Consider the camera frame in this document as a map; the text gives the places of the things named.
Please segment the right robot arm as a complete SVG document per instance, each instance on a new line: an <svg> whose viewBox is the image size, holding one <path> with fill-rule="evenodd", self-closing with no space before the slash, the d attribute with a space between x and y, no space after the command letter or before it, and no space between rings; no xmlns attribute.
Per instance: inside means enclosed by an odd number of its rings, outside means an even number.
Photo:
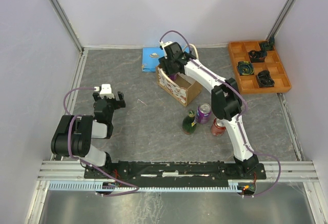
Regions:
<svg viewBox="0 0 328 224"><path fill-rule="evenodd" d="M192 53L183 52L177 42L160 42L159 45L164 52L159 63L167 75L184 74L210 92L212 113L223 122L233 145L235 172L240 178L248 178L259 160L243 127L242 105L245 105L245 100L236 81L215 74Z"/></svg>

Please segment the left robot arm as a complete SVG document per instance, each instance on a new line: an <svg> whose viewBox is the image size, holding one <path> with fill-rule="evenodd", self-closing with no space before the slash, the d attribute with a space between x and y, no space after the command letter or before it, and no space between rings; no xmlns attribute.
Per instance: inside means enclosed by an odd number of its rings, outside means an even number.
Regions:
<svg viewBox="0 0 328 224"><path fill-rule="evenodd" d="M126 102L120 91L117 95L94 92L93 97L93 115L83 115L76 120L72 120L73 115L61 117L51 141L51 151L55 155L73 156L89 166L96 166L96 173L107 178L113 173L111 157L91 145L91 140L111 138L114 111L125 108Z"/></svg>

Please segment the green glass bottle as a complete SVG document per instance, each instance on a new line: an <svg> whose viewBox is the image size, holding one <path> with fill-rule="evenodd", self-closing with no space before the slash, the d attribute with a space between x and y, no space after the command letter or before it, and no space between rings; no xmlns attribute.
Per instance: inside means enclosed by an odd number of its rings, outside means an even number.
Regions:
<svg viewBox="0 0 328 224"><path fill-rule="evenodd" d="M197 125L196 113L189 110L187 116L182 121L182 129L185 134L191 135L195 132Z"/></svg>

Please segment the purple fanta can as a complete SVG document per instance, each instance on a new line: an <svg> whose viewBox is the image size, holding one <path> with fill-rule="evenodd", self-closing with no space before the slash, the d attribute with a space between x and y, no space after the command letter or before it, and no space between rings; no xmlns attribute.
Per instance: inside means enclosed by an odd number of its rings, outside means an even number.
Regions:
<svg viewBox="0 0 328 224"><path fill-rule="evenodd" d="M177 79L177 74L172 74L169 76L169 78L172 80L172 81L175 81Z"/></svg>
<svg viewBox="0 0 328 224"><path fill-rule="evenodd" d="M196 112L196 120L199 124L206 124L211 116L211 106L209 104L200 104Z"/></svg>

